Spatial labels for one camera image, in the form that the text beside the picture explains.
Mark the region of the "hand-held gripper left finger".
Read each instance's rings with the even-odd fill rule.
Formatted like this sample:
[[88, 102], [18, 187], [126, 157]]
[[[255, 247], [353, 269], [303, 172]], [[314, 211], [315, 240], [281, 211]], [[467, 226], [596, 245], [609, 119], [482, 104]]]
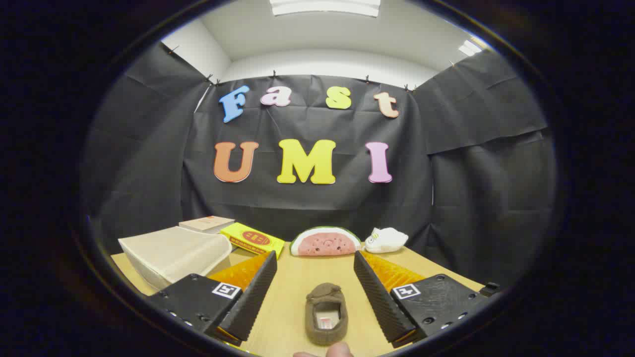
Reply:
[[147, 300], [190, 329], [240, 346], [250, 335], [276, 272], [272, 251], [208, 277], [188, 274]]

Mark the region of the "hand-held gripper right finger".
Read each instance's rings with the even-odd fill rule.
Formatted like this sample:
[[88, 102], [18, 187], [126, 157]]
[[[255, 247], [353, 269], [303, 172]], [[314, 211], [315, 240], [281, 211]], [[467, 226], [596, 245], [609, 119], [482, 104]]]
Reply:
[[476, 291], [447, 274], [425, 278], [363, 250], [355, 253], [354, 271], [395, 348], [458, 325], [490, 298], [488, 284]]

